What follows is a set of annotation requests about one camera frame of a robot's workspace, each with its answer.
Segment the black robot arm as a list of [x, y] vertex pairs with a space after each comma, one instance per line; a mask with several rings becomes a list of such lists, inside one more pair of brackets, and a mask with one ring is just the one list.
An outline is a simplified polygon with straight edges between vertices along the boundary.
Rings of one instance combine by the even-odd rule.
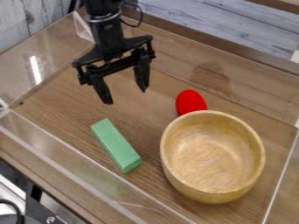
[[121, 24], [121, 4], [125, 0], [82, 0], [94, 45], [92, 50], [72, 62], [78, 83], [90, 85], [100, 100], [113, 103], [104, 78], [133, 68], [134, 82], [144, 92], [149, 86], [149, 64], [154, 58], [152, 35], [125, 38]]

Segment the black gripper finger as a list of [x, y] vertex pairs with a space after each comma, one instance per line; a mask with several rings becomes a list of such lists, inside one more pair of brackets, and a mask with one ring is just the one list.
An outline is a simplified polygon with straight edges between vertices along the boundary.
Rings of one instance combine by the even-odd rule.
[[140, 90], [144, 92], [149, 86], [149, 55], [141, 53], [134, 64], [134, 82]]
[[98, 76], [90, 77], [92, 86], [97, 92], [97, 96], [100, 100], [106, 104], [110, 105], [113, 103], [112, 96], [109, 93], [108, 85], [104, 82], [104, 79]]

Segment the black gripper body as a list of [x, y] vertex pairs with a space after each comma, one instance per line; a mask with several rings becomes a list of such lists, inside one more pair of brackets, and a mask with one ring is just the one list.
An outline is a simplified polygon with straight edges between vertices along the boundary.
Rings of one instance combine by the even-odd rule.
[[92, 76], [104, 78], [129, 67], [134, 67], [141, 53], [149, 55], [152, 62], [154, 58], [152, 40], [150, 35], [144, 35], [121, 38], [109, 47], [94, 45], [92, 50], [72, 62], [72, 66], [77, 70], [78, 83], [92, 85]]

